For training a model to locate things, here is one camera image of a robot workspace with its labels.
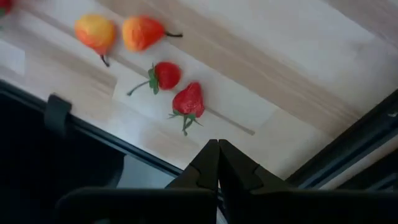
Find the black clip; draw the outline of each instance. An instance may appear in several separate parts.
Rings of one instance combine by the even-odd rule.
[[[61,138],[67,135],[67,116],[72,104],[51,94],[44,113],[44,125]]]

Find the wooden table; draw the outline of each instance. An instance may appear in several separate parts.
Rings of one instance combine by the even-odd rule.
[[[352,13],[355,4],[20,0],[2,21],[0,77],[43,100],[60,95],[73,103],[75,116],[181,169],[209,139],[223,138],[286,178],[398,84],[394,25],[375,26],[379,11],[366,20]],[[382,16],[398,12],[387,4]],[[89,12],[119,28],[128,16],[147,14],[184,38],[134,54],[119,36],[106,68],[73,32],[75,20]],[[176,90],[154,96],[141,88],[126,96],[161,60],[183,69]],[[192,80],[202,84],[207,110],[203,127],[193,125],[185,137],[182,121],[167,118],[176,92]]]

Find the red strawberry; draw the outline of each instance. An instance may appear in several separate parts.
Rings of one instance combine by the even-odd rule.
[[[0,0],[0,17],[8,14],[12,8],[12,0]]]
[[[128,96],[131,96],[136,89],[147,83],[149,83],[149,87],[154,90],[154,94],[156,95],[159,92],[159,88],[161,90],[171,90],[181,79],[181,69],[178,65],[170,62],[160,62],[155,67],[152,64],[152,68],[148,71],[148,74],[149,81],[134,87],[127,93]]]
[[[186,136],[188,134],[186,130],[193,122],[199,124],[196,118],[200,118],[204,111],[205,105],[203,103],[201,86],[198,82],[193,82],[174,97],[173,114],[170,114],[170,118],[176,116],[183,117],[184,124],[182,131]]]

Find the light wood grain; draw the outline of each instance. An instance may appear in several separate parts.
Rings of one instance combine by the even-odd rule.
[[[172,30],[182,30],[185,37],[170,39],[170,43],[331,136],[359,118],[354,108],[314,85],[295,68],[177,1],[101,2],[125,17],[144,13],[160,18]]]
[[[27,70],[22,76],[0,67],[0,77],[43,100],[62,96],[75,116],[182,169],[207,140],[226,138],[287,177],[398,85],[392,44],[321,0],[19,3],[0,38],[25,52]],[[73,33],[88,12],[118,29],[130,14],[149,14],[185,37],[140,54],[118,37],[106,68]],[[181,85],[127,97],[160,60],[182,66]],[[209,110],[204,127],[184,137],[181,121],[166,118],[176,91],[192,80],[202,83]]]
[[[393,0],[324,0],[365,29],[398,47],[398,5]]]
[[[76,11],[73,14],[65,12],[67,7],[71,10],[73,9],[70,3],[66,4],[63,1],[54,1],[51,2],[51,4],[46,4],[46,6],[47,7],[41,7],[36,4],[36,2],[29,1],[24,9],[71,36],[74,21],[83,14],[84,8],[88,10],[95,6],[97,10],[113,18],[118,27],[121,27],[123,22],[122,17],[112,14],[111,11],[101,7],[95,2],[90,3],[90,1],[86,1],[85,3],[80,3],[79,10],[82,12]],[[267,102],[265,99],[245,89],[243,86],[222,76],[217,73],[217,71],[212,70],[201,62],[194,60],[190,55],[179,51],[170,44],[166,42],[160,43],[156,47],[156,49],[152,48],[144,54],[132,54],[124,48],[122,41],[119,40],[111,58],[117,60],[119,63],[123,63],[125,66],[145,77],[147,77],[147,75],[144,74],[144,71],[149,69],[152,62],[160,60],[171,60],[176,62],[184,71],[184,78],[176,89],[182,90],[186,87],[188,82],[198,80],[203,85],[205,103],[209,111],[248,134],[254,134],[256,129],[275,109],[275,106],[270,102]],[[236,100],[222,101],[222,98],[235,98]],[[239,103],[240,106],[236,107],[235,110],[231,110],[230,108],[234,107],[237,103]],[[256,105],[256,109],[248,110],[253,104]]]

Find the green sepal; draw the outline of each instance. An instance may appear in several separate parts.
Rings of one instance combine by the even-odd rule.
[[[152,63],[152,68],[148,70],[148,75],[149,75],[149,88],[153,89],[154,94],[156,95],[159,92],[159,81],[156,78],[155,67],[153,63]]]
[[[187,136],[187,129],[195,122],[196,124],[199,124],[200,126],[203,127],[203,125],[201,125],[197,119],[195,114],[182,114],[180,113],[178,110],[173,110],[173,114],[169,114],[169,118],[168,119],[172,119],[175,118],[177,116],[182,116],[183,117],[183,126],[182,126],[182,131],[184,133],[184,136]]]

